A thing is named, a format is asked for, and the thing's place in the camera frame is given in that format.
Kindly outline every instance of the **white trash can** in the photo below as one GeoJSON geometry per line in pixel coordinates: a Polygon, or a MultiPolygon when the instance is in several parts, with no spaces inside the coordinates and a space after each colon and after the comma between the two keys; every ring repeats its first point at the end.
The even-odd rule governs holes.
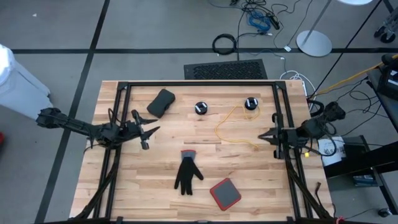
{"type": "Polygon", "coordinates": [[[50,90],[14,58],[10,49],[0,44],[0,105],[34,120],[40,110],[53,107],[50,90]]]}

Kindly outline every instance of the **wooden table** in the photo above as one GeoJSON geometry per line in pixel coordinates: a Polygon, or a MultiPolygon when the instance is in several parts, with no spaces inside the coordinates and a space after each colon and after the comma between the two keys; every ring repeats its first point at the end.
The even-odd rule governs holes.
{"type": "MultiPolygon", "coordinates": [[[[102,83],[94,124],[108,122],[107,109],[113,107],[117,84],[118,81],[102,83]]],[[[162,88],[164,87],[133,87],[129,111],[136,109],[143,118],[155,119],[146,107],[162,88]]],[[[145,126],[146,129],[161,127],[151,137],[150,149],[142,150],[138,139],[123,144],[112,219],[122,216],[124,220],[286,221],[287,216],[294,217],[284,160],[274,159],[275,146],[257,138],[258,134],[274,126],[271,121],[271,114],[275,112],[271,87],[167,86],[166,89],[175,94],[176,100],[158,122],[145,126]],[[238,108],[228,122],[220,126],[219,133],[228,139],[250,140],[258,144],[259,149],[245,143],[221,141],[214,132],[215,126],[229,111],[236,105],[243,105],[249,96],[259,100],[260,116],[253,121],[245,120],[243,109],[238,108]],[[204,116],[197,115],[193,109],[199,101],[205,101],[209,106],[209,111],[204,116]],[[193,178],[193,196],[180,195],[180,189],[174,189],[175,176],[181,163],[180,151],[184,149],[197,151],[195,164],[205,177],[204,180],[193,178]],[[242,199],[223,212],[210,195],[209,189],[226,177],[232,180],[242,199]]],[[[287,81],[287,91],[297,127],[310,118],[301,82],[287,81]]],[[[257,111],[248,113],[252,116],[257,111]]],[[[128,114],[127,120],[129,119],[133,119],[131,113],[128,114]]],[[[80,213],[96,192],[103,156],[102,147],[87,150],[71,217],[80,213]]],[[[302,162],[309,191],[314,193],[316,183],[321,182],[320,199],[333,215],[320,157],[303,157],[302,162]]],[[[302,194],[298,188],[297,192],[304,217],[302,194]]],[[[107,195],[105,192],[101,217],[104,215],[107,195]]]]}

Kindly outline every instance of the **white stand base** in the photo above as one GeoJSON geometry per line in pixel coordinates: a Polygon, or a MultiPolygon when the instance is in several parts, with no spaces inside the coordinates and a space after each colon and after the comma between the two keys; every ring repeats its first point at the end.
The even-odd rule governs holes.
{"type": "Polygon", "coordinates": [[[323,57],[328,55],[331,52],[331,41],[321,32],[316,30],[312,31],[306,43],[303,44],[304,39],[309,32],[309,30],[306,30],[297,36],[296,43],[299,49],[309,56],[323,57]]]}

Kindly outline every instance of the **black cylinder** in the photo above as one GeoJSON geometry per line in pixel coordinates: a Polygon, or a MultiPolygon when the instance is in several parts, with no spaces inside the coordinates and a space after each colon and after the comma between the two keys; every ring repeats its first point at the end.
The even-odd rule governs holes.
{"type": "Polygon", "coordinates": [[[249,97],[244,102],[244,107],[248,110],[255,110],[258,106],[259,102],[254,97],[249,97]]]}
{"type": "Polygon", "coordinates": [[[198,102],[195,105],[195,112],[199,115],[204,115],[207,113],[207,104],[205,102],[198,102]]]}

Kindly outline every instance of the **floor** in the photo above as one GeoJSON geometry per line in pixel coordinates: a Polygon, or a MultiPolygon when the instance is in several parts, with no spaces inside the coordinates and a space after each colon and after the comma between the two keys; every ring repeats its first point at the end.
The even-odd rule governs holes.
{"type": "MultiPolygon", "coordinates": [[[[227,0],[210,1],[218,6],[228,5],[227,0]]],[[[294,3],[269,0],[268,6],[275,2],[288,5],[289,11],[294,3]]],[[[302,0],[294,13],[280,14],[279,20],[285,28],[275,40],[278,48],[294,35],[309,2],[302,0]]],[[[317,25],[317,30],[333,43],[333,53],[326,57],[313,58],[300,53],[293,38],[289,44],[291,52],[279,51],[285,60],[268,51],[257,56],[241,54],[241,59],[263,59],[269,79],[279,78],[285,62],[288,70],[306,75],[315,86],[333,67],[321,89],[328,87],[377,64],[383,53],[398,52],[398,40],[383,44],[373,38],[373,32],[388,14],[380,2],[374,0],[354,7],[332,1],[317,25]]],[[[311,3],[298,33],[311,27],[325,3],[311,3]]],[[[11,48],[16,59],[50,88],[57,108],[90,122],[102,80],[181,80],[185,64],[236,60],[234,54],[212,53],[211,43],[222,33],[236,35],[240,16],[239,10],[213,7],[204,0],[3,0],[0,43],[11,48]]],[[[240,28],[240,33],[256,31],[246,21],[242,21],[240,28]]],[[[274,29],[271,32],[273,36],[243,37],[240,47],[253,51],[274,49],[272,40],[277,32],[274,29]]],[[[220,41],[220,47],[229,47],[229,42],[220,41]]],[[[366,85],[358,89],[374,95],[366,85]]],[[[342,93],[334,91],[320,96],[319,100],[328,103],[342,93]]],[[[346,111],[367,106],[365,101],[348,96],[340,99],[339,104],[346,111]]],[[[0,223],[66,220],[85,138],[73,133],[69,136],[61,129],[40,128],[29,118],[6,108],[0,108],[0,116],[3,118],[0,130],[6,135],[6,143],[0,150],[0,223]]],[[[346,133],[370,116],[360,111],[348,114],[344,121],[335,123],[338,133],[346,133]]],[[[359,134],[374,144],[388,144],[397,139],[390,121],[382,116],[376,116],[349,135],[359,134]]],[[[398,183],[396,173],[384,176],[390,186],[398,183]]],[[[338,216],[350,217],[374,208],[351,220],[398,222],[398,217],[380,218],[375,212],[386,207],[379,189],[355,188],[345,178],[330,179],[329,185],[338,216]]]]}

